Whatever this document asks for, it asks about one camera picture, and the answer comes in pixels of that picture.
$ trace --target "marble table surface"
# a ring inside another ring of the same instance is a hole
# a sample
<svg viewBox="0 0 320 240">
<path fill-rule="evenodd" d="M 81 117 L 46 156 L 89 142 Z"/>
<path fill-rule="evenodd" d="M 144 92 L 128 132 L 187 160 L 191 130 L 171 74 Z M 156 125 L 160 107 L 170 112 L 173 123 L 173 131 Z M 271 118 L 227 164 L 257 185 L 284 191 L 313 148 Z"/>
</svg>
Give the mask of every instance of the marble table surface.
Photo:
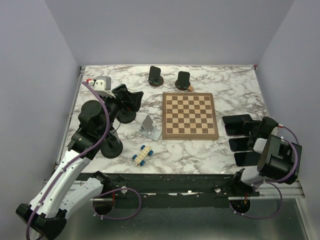
<svg viewBox="0 0 320 240">
<path fill-rule="evenodd" d="M 149 65 L 99 65 L 87 66 L 83 80 L 97 76 L 111 77 L 112 88 L 126 84 L 130 92 L 143 91 L 140 111 L 129 124 L 121 124 L 117 130 L 123 143 L 123 151 L 114 159 L 103 157 L 99 152 L 83 173 L 144 174 L 233 174 L 237 167 L 234 153 L 229 146 L 223 116 L 250 114 L 253 119 L 267 116 L 267 107 L 252 66 L 177 66 L 159 65 L 164 84 L 152 87 L 147 79 Z M 139 133 L 142 121 L 149 114 L 162 128 L 162 94 L 181 92 L 175 87 L 179 71 L 190 72 L 191 85 L 195 93 L 212 93 L 219 132 L 218 140 L 163 140 L 153 141 Z M 78 115 L 86 101 L 95 99 L 81 85 L 71 118 L 64 152 L 72 135 L 79 126 Z M 135 166 L 132 157 L 140 152 L 141 145 L 150 146 L 154 152 L 147 156 L 144 166 Z"/>
</svg>

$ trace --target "white wall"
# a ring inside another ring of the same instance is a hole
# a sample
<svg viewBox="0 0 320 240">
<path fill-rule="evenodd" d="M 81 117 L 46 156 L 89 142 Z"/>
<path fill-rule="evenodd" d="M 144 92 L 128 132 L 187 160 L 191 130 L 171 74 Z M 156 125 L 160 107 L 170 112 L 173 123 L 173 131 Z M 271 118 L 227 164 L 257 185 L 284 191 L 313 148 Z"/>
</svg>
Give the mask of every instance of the white wall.
<svg viewBox="0 0 320 240">
<path fill-rule="evenodd" d="M 75 59 L 258 64 L 293 0 L 45 0 Z"/>
<path fill-rule="evenodd" d="M 43 0 L 2 0 L 0 36 L 0 238 L 21 240 L 16 208 L 54 169 L 79 69 Z"/>
<path fill-rule="evenodd" d="M 303 147 L 299 178 L 320 237 L 320 1 L 295 0 L 257 69 L 270 114 Z"/>
</svg>

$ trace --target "silver floor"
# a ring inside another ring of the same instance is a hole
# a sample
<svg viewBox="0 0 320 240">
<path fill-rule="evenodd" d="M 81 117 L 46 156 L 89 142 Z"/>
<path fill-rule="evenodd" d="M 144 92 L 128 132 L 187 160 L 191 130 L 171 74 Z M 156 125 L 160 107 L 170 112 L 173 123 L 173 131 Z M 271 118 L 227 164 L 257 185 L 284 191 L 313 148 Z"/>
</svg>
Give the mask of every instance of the silver floor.
<svg viewBox="0 0 320 240">
<path fill-rule="evenodd" d="M 277 200 L 251 202 L 250 214 L 267 216 L 278 207 Z M 279 215 L 253 220 L 223 208 L 144 208 L 125 221 L 93 217 L 91 202 L 68 221 L 57 240 L 307 240 L 294 199 L 286 199 Z M 134 210 L 115 209 L 113 217 Z"/>
</svg>

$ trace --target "metal stand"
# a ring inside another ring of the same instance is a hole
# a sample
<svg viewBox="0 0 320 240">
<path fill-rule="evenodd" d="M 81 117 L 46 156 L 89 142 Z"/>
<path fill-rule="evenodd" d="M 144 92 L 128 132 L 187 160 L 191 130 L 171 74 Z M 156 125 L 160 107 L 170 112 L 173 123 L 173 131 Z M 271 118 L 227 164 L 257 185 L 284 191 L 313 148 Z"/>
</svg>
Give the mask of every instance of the metal stand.
<svg viewBox="0 0 320 240">
<path fill-rule="evenodd" d="M 157 125 L 154 124 L 154 121 L 151 119 L 151 117 L 147 115 L 142 122 L 139 133 L 154 141 L 157 141 L 160 138 L 162 131 L 157 128 Z"/>
</svg>

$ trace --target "wooden chessboard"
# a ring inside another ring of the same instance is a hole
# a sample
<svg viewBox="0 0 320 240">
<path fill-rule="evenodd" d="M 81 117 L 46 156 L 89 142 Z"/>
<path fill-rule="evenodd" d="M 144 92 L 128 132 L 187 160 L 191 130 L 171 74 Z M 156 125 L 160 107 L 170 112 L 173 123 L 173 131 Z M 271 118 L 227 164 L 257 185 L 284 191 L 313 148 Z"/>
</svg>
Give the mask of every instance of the wooden chessboard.
<svg viewBox="0 0 320 240">
<path fill-rule="evenodd" d="M 217 140 L 218 137 L 212 93 L 163 93 L 163 139 Z"/>
</svg>

